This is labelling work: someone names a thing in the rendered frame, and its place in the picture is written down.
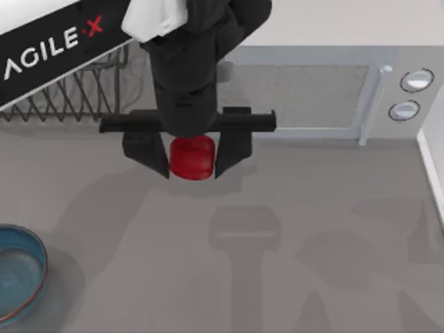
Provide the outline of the microwave oven door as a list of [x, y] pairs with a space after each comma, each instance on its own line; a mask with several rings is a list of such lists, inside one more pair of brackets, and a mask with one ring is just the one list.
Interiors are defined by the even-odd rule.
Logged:
[[275, 110], [276, 137], [292, 139], [358, 139], [382, 63], [348, 46], [241, 46], [226, 60], [219, 104]]

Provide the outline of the large microwave knob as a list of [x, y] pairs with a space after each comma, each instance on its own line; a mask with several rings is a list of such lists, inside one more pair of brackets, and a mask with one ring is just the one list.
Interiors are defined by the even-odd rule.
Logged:
[[400, 87], [408, 93], [421, 92], [434, 82], [434, 73], [426, 68], [407, 72], [400, 80]]

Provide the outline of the blue bowl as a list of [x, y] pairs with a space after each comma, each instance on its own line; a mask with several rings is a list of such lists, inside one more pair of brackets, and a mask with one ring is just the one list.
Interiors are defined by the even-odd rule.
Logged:
[[0, 330], [32, 312], [46, 288], [46, 246], [32, 230], [0, 223]]

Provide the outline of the small microwave knob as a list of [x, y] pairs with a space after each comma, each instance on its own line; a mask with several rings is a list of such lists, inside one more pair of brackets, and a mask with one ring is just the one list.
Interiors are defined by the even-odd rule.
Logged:
[[416, 101], [408, 100], [392, 105], [388, 116], [394, 121], [408, 121], [420, 112], [420, 105]]

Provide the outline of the red cup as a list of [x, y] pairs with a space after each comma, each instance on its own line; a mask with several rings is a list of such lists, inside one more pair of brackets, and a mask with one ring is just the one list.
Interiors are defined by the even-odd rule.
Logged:
[[215, 143], [211, 137], [175, 138], [170, 144], [171, 172], [185, 180], [205, 180], [214, 171]]

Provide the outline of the pale microwave oven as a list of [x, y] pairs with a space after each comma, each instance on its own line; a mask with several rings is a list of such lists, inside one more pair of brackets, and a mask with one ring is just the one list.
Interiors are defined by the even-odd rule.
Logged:
[[[369, 48], [393, 72], [368, 140], [413, 139], [444, 83], [444, 0], [273, 0], [270, 19], [241, 46]], [[421, 92], [403, 91], [401, 78], [422, 68], [434, 82]], [[408, 100], [420, 112], [392, 120], [390, 107]]]

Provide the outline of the white furniture edge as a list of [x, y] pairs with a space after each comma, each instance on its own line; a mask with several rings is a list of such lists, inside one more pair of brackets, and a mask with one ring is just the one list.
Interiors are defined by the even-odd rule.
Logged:
[[427, 138], [423, 130], [417, 136], [418, 148], [420, 151], [422, 164], [427, 174], [427, 179], [434, 199], [434, 205], [438, 214], [441, 228], [444, 230], [444, 187], [438, 176], [437, 168], [434, 164], [432, 151], [427, 143]]

